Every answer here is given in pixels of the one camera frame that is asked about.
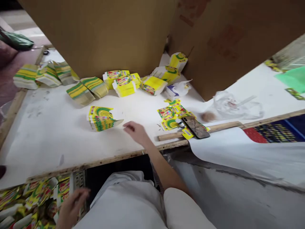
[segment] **folded paper box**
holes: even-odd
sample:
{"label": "folded paper box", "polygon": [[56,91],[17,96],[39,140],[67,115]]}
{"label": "folded paper box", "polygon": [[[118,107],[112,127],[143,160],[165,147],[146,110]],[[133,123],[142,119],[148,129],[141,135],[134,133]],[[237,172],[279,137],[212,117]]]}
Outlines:
{"label": "folded paper box", "polygon": [[134,94],[141,85],[141,79],[138,73],[127,76],[120,76],[113,82],[113,88],[119,97]]}
{"label": "folded paper box", "polygon": [[49,87],[57,87],[62,84],[52,62],[45,62],[38,68],[36,80]]}
{"label": "folded paper box", "polygon": [[178,69],[181,72],[187,63],[187,57],[182,52],[176,52],[169,59],[169,66]]}
{"label": "folded paper box", "polygon": [[113,113],[115,113],[113,108],[91,106],[87,120],[94,131],[100,132],[116,127],[124,121],[124,119],[114,119],[114,116],[117,117],[118,115],[113,115]]}
{"label": "folded paper box", "polygon": [[150,76],[162,79],[167,82],[167,85],[171,85],[180,78],[180,73],[178,72],[178,69],[174,67],[162,66],[155,68]]}
{"label": "folded paper box", "polygon": [[154,76],[146,76],[142,79],[142,89],[152,95],[160,94],[166,86],[166,81]]}
{"label": "folded paper box", "polygon": [[37,69],[37,65],[23,65],[13,77],[15,86],[31,90],[37,89],[40,85],[40,83],[36,81]]}
{"label": "folded paper box", "polygon": [[115,71],[109,71],[105,72],[103,74],[103,81],[108,86],[109,90],[113,89],[113,82],[115,79],[121,77],[121,76],[127,76],[129,74],[128,70],[115,70]]}
{"label": "folded paper box", "polygon": [[83,78],[80,80],[98,99],[108,94],[108,86],[97,77]]}
{"label": "folded paper box", "polygon": [[79,81],[77,74],[71,69],[67,62],[55,62],[53,61],[55,71],[57,76],[61,80],[64,86],[75,83]]}
{"label": "folded paper box", "polygon": [[83,85],[82,82],[78,82],[75,86],[68,89],[67,93],[74,101],[82,106],[87,106],[95,100],[92,93]]}

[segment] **box pile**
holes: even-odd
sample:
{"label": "box pile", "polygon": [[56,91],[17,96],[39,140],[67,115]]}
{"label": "box pile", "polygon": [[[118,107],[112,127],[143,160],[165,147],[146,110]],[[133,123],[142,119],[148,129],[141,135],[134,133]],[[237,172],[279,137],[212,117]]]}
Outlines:
{"label": "box pile", "polygon": [[68,174],[1,191],[0,228],[55,229],[61,204],[74,191],[72,179]]}

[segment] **yellow paper box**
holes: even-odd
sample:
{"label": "yellow paper box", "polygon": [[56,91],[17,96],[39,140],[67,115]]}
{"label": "yellow paper box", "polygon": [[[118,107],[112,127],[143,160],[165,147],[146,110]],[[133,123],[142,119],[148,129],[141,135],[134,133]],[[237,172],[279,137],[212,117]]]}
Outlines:
{"label": "yellow paper box", "polygon": [[129,74],[128,70],[115,70],[115,71],[109,71],[105,72],[103,74],[103,81],[108,86],[109,90],[113,89],[113,82],[115,79],[121,77],[121,76],[127,76]]}
{"label": "yellow paper box", "polygon": [[157,77],[167,82],[167,85],[173,84],[177,79],[180,78],[178,69],[170,66],[157,67],[151,73],[151,76]]}
{"label": "yellow paper box", "polygon": [[166,81],[154,76],[146,76],[142,79],[142,89],[152,95],[160,94],[166,86]]}
{"label": "yellow paper box", "polygon": [[181,72],[187,63],[187,57],[182,52],[176,52],[169,59],[169,66],[178,69]]}
{"label": "yellow paper box", "polygon": [[131,95],[140,87],[141,80],[137,73],[120,76],[115,79],[112,86],[119,97]]}
{"label": "yellow paper box", "polygon": [[124,119],[115,120],[111,112],[114,112],[113,108],[91,106],[87,117],[91,128],[100,132],[116,127],[124,121]]}

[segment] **white table surface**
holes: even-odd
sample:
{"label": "white table surface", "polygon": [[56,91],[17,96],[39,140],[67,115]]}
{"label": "white table surface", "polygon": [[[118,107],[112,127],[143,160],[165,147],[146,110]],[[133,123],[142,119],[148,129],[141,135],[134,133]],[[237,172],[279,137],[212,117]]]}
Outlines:
{"label": "white table surface", "polygon": [[[63,61],[57,51],[51,51],[44,61],[50,59]],[[169,56],[163,54],[160,66],[168,61]],[[240,100],[257,95],[254,101],[263,104],[263,119],[304,109],[305,101],[298,101],[284,91],[287,86],[274,78],[275,74],[267,66],[260,65],[227,90]],[[114,90],[110,90],[105,97],[81,107],[66,93],[70,87],[41,87],[27,92],[1,150],[0,162],[7,166],[7,172],[0,179],[0,189],[22,184],[30,176],[142,149],[123,131],[122,124],[94,132],[86,120],[90,106],[121,110],[124,123],[133,120],[144,125],[155,145],[177,140],[158,142],[156,138],[179,130],[163,131],[160,128],[161,118],[157,110],[168,105],[163,94],[152,96],[138,89],[133,95],[119,98]],[[200,114],[212,104],[212,100],[204,102],[196,90],[191,89],[181,98],[181,104],[202,122]],[[64,163],[59,165],[62,155]]]}

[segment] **smartphone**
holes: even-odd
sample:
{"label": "smartphone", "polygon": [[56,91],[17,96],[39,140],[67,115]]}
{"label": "smartphone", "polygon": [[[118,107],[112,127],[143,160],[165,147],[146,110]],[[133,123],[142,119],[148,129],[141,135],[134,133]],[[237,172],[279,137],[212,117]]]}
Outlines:
{"label": "smartphone", "polygon": [[193,116],[184,117],[182,120],[197,139],[207,138],[210,136],[206,129]]}

